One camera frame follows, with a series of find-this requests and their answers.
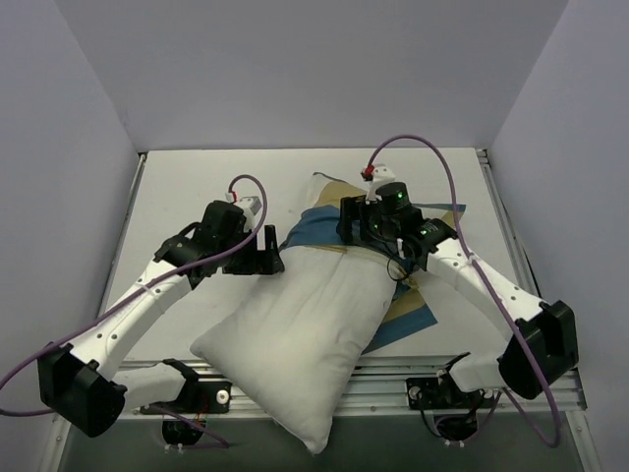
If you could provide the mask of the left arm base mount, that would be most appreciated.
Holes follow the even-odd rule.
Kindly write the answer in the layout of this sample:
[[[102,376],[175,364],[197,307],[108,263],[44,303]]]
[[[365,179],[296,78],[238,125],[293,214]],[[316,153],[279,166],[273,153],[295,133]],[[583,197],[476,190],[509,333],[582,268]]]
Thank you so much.
[[[230,410],[232,384],[226,381],[200,382],[194,408],[200,414],[226,414]]]

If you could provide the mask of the blue tan white checked pillowcase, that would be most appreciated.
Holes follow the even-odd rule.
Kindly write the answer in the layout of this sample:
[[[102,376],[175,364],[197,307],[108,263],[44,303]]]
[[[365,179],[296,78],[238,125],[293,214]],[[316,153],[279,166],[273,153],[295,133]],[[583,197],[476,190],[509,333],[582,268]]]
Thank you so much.
[[[384,183],[367,193],[322,173],[311,179],[314,200],[281,245],[314,247],[386,262],[389,278],[396,283],[389,309],[366,354],[437,324],[411,275],[427,266],[430,250],[446,237],[456,236],[454,217],[464,205],[412,204],[402,182]]]

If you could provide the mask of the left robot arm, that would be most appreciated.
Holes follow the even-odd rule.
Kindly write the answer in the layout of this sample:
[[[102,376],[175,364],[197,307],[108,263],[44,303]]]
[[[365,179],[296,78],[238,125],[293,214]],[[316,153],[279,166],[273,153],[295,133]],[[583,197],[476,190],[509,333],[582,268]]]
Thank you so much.
[[[42,402],[90,438],[129,410],[160,405],[190,412],[200,403],[200,376],[164,359],[121,371],[138,341],[179,300],[218,271],[273,275],[283,271],[276,232],[263,222],[258,197],[214,201],[201,220],[166,239],[132,287],[85,332],[37,360]]]

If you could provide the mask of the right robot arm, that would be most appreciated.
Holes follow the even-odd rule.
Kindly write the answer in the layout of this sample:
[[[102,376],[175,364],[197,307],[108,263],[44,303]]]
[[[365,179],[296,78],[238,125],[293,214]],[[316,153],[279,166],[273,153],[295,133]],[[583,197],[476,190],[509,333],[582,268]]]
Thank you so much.
[[[578,364],[572,309],[527,292],[478,257],[453,226],[424,217],[404,183],[342,198],[337,233],[346,245],[383,249],[409,269],[439,278],[501,333],[502,351],[466,354],[437,380],[445,404],[459,405],[479,389],[507,388],[534,399]]]

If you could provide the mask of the white pillow insert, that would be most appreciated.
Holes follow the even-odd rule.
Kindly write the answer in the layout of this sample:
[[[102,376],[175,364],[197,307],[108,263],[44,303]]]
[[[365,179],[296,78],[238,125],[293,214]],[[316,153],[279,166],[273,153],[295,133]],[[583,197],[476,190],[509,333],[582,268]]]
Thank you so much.
[[[220,371],[312,454],[396,289],[386,257],[297,246],[191,352]]]

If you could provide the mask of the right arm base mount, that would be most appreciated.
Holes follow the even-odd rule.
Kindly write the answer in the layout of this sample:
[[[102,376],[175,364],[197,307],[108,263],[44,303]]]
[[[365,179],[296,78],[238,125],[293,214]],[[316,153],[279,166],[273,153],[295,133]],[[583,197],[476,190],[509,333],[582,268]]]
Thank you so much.
[[[437,377],[405,380],[408,406],[411,410],[489,409],[494,397],[482,390],[463,392],[450,379]]]

